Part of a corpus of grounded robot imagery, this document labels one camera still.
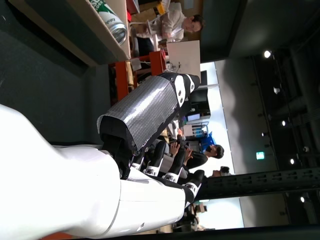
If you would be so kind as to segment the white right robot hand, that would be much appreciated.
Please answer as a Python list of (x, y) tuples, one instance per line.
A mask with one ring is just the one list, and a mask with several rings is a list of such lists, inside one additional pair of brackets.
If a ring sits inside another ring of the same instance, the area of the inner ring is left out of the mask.
[(55, 233), (115, 238), (179, 221), (204, 172), (178, 179), (185, 151), (159, 177), (166, 144), (144, 171), (145, 150), (200, 85), (164, 72), (144, 81), (97, 119), (102, 145), (55, 146), (19, 111), (0, 107), (0, 237), (38, 240)]

